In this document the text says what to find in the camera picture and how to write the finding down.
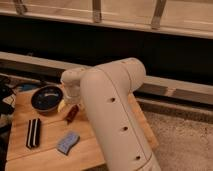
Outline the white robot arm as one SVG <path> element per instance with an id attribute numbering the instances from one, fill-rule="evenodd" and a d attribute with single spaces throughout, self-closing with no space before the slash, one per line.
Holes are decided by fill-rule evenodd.
<path id="1" fill-rule="evenodd" d="M 128 102 L 146 70 L 136 58 L 64 71 L 68 102 L 82 101 L 110 171 L 161 171 Z"/>

